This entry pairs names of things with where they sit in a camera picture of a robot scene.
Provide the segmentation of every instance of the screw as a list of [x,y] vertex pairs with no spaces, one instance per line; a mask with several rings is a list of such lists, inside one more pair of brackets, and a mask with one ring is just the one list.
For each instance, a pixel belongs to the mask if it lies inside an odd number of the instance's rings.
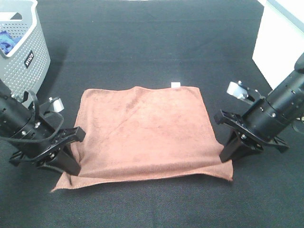
[[247,138],[247,136],[245,136],[244,134],[241,135],[241,139],[245,140]]
[[40,126],[40,122],[35,123],[35,128],[38,128]]

